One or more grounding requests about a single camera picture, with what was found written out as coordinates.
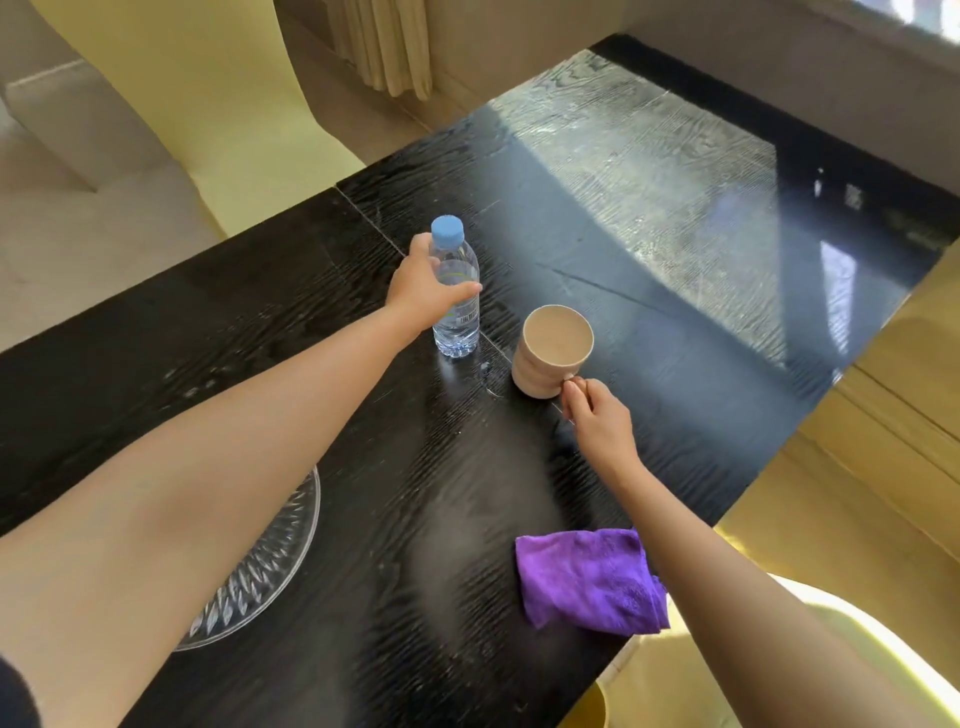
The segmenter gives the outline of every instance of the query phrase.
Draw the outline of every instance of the beige cup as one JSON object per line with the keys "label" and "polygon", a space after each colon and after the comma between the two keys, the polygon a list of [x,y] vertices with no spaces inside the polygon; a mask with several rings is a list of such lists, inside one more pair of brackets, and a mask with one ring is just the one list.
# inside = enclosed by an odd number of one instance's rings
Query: beige cup
{"label": "beige cup", "polygon": [[519,390],[537,400],[560,394],[593,351],[587,319],[565,305],[544,305],[527,316],[511,375]]}

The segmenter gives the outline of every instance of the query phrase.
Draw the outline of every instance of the black wooden table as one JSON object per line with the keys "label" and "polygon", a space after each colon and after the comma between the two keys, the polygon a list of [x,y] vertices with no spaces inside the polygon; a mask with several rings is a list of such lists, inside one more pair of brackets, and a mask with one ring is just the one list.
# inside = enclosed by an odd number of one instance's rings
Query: black wooden table
{"label": "black wooden table", "polygon": [[513,388],[524,316],[587,315],[585,374],[715,522],[960,232],[946,193],[615,37],[0,355],[0,526],[374,310],[441,213],[480,258],[478,352],[398,358],[320,464],[300,573],[126,725],[554,725],[623,641],[534,631],[514,538],[627,521]]}

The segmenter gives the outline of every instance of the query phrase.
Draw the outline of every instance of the sleeve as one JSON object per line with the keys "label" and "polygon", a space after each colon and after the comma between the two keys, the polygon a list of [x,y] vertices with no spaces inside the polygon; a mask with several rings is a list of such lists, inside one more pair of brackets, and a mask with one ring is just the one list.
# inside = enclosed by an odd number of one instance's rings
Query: sleeve
{"label": "sleeve", "polygon": [[26,681],[0,657],[0,728],[41,728]]}

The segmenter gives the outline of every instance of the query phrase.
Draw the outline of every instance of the skin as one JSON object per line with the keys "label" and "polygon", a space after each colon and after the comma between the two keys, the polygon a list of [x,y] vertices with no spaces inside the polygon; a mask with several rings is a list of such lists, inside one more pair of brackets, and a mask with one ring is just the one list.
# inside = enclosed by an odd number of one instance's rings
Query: skin
{"label": "skin", "polygon": [[394,357],[479,292],[437,282],[429,242],[414,238],[381,309],[161,425],[0,539],[0,654],[44,728],[120,723]]}
{"label": "skin", "polygon": [[[0,539],[0,654],[44,728],[120,723],[396,355],[479,292],[438,283],[428,248],[414,238],[383,308],[146,434]],[[564,410],[745,726],[924,725],[643,467],[603,384],[568,382]]]}
{"label": "skin", "polygon": [[581,453],[630,515],[744,728],[930,725],[799,599],[643,466],[630,411],[606,385],[577,377],[564,385],[563,403]]}

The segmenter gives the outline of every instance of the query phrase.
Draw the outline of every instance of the purple cloth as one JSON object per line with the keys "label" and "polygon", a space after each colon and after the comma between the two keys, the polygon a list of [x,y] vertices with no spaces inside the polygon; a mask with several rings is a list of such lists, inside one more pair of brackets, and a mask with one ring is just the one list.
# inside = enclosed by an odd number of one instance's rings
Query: purple cloth
{"label": "purple cloth", "polygon": [[527,618],[597,632],[650,635],[670,626],[666,590],[647,568],[636,531],[604,528],[516,539]]}

